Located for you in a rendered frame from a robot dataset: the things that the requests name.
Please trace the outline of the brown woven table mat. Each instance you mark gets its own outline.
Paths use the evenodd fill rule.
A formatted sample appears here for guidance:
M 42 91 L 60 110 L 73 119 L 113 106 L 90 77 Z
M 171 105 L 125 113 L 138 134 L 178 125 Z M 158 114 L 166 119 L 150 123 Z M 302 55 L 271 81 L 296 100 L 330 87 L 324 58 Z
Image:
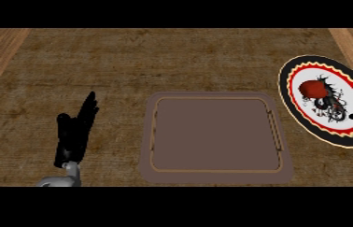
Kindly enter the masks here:
M 141 186 L 146 99 L 161 91 L 279 94 L 298 55 L 341 61 L 324 29 L 34 29 L 0 76 L 0 186 L 31 186 L 54 168 L 56 116 L 93 94 L 98 112 L 81 164 L 87 186 Z

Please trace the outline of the black-rimmed patterned white plate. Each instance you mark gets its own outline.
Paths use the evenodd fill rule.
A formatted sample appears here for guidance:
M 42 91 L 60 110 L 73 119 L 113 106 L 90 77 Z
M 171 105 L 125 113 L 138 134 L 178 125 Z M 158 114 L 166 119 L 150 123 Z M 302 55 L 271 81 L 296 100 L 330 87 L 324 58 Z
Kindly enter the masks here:
M 298 87 L 307 80 L 323 83 L 323 98 L 301 95 Z M 353 70 L 323 56 L 302 55 L 283 64 L 277 86 L 282 103 L 304 130 L 330 145 L 353 149 Z

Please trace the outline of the brown rectangular tray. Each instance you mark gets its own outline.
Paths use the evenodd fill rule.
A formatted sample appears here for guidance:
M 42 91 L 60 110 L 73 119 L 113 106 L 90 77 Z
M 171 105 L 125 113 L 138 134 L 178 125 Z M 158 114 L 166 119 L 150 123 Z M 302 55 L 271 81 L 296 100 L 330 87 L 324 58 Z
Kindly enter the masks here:
M 155 93 L 146 104 L 138 171 L 152 183 L 286 183 L 293 167 L 268 95 Z

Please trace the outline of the red bell pepper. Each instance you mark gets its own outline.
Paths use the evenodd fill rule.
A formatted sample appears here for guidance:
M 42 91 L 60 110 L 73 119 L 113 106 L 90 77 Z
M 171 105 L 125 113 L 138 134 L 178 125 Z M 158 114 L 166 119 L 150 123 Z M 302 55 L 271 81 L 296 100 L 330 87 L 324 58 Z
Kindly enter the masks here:
M 323 98 L 327 95 L 323 83 L 317 80 L 307 80 L 302 82 L 298 90 L 305 98 Z

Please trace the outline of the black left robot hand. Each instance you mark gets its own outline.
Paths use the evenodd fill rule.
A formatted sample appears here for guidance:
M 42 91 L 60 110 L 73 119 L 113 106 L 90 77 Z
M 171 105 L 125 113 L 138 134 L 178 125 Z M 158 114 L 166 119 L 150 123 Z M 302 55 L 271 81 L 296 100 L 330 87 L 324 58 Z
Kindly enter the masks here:
M 79 163 L 84 158 L 97 110 L 94 92 L 90 92 L 76 116 L 70 117 L 66 113 L 60 113 L 56 117 L 57 147 L 53 166 L 57 168 L 67 162 Z

